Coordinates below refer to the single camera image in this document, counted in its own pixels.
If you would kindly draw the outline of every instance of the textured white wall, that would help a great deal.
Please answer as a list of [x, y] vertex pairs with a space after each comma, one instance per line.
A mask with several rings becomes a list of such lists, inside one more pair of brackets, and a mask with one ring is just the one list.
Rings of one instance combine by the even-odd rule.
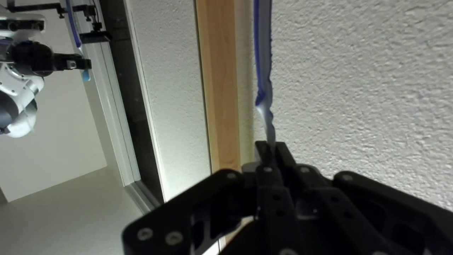
[[[441, 0], [274, 1], [277, 139], [328, 176], [357, 171], [453, 209], [452, 13]], [[264, 138], [256, 117], [254, 130]]]
[[[38, 13], [48, 26], [36, 39], [55, 52], [73, 53], [65, 21], [55, 10]], [[17, 139], [0, 136], [0, 187], [9, 201], [106, 166], [80, 72], [55, 72], [44, 80], [34, 132]]]
[[195, 11], [186, 0], [129, 5], [168, 200], [211, 173]]
[[0, 205], [0, 253], [121, 255], [121, 232], [140, 216], [103, 168]]

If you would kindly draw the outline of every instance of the screw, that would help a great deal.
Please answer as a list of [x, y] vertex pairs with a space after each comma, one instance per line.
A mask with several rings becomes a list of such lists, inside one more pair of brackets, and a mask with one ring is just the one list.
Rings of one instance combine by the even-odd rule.
[[298, 255], [293, 249], [284, 248], [281, 249], [279, 255]]
[[183, 241], [183, 235], [177, 231], [170, 232], [165, 237], [165, 242], [170, 246], [177, 245], [182, 241]]
[[301, 171], [302, 173], [309, 173], [309, 172], [310, 172], [310, 169], [308, 169], [308, 168], [306, 168], [306, 167], [301, 167], [301, 168], [300, 168], [300, 171]]
[[350, 175], [348, 175], [348, 174], [345, 174], [345, 175], [343, 175], [343, 180], [345, 180], [345, 181], [352, 181], [353, 178], [352, 178], [352, 176], [350, 176]]
[[153, 230], [150, 228], [142, 228], [137, 233], [137, 238], [140, 241], [148, 240], [149, 238], [153, 237]]

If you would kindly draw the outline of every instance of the white wall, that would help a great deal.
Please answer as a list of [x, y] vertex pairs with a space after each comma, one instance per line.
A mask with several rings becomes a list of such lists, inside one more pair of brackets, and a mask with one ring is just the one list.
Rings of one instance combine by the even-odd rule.
[[441, 0], [274, 1], [277, 139], [328, 176], [357, 171], [453, 209], [452, 11]]
[[[36, 1], [16, 1], [27, 3]], [[48, 22], [37, 40], [57, 53], [73, 53], [65, 21], [55, 10], [38, 13]], [[0, 137], [0, 187], [9, 201], [106, 166], [80, 72], [55, 72], [45, 82], [34, 132]]]
[[168, 200], [211, 173], [193, 1], [125, 2]]
[[103, 168], [0, 205], [0, 253], [121, 255], [121, 232], [140, 216]]

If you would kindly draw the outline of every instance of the wooden strip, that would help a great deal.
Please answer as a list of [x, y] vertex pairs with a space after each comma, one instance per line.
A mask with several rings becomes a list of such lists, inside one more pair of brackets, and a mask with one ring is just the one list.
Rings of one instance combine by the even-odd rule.
[[240, 170], [234, 0], [196, 0], [211, 167]]

